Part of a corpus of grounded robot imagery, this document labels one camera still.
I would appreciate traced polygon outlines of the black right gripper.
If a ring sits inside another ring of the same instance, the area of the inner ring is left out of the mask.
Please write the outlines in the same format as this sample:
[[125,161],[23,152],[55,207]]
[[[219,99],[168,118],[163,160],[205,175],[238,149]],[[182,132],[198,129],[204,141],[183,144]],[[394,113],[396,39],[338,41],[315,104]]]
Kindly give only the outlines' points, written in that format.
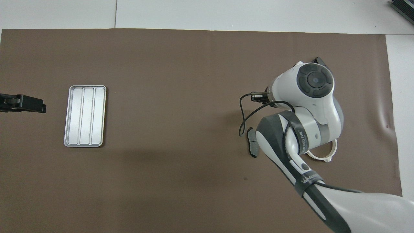
[[251,92],[251,101],[269,103],[268,92]]

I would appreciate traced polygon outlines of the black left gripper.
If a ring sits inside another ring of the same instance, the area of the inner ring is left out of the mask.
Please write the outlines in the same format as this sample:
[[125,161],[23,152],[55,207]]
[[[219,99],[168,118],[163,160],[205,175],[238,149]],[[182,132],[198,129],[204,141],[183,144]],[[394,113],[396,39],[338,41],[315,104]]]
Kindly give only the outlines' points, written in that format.
[[47,106],[43,99],[30,97],[27,95],[0,94],[0,112],[20,112],[20,109],[15,108],[19,106],[20,109],[26,112],[46,113]]

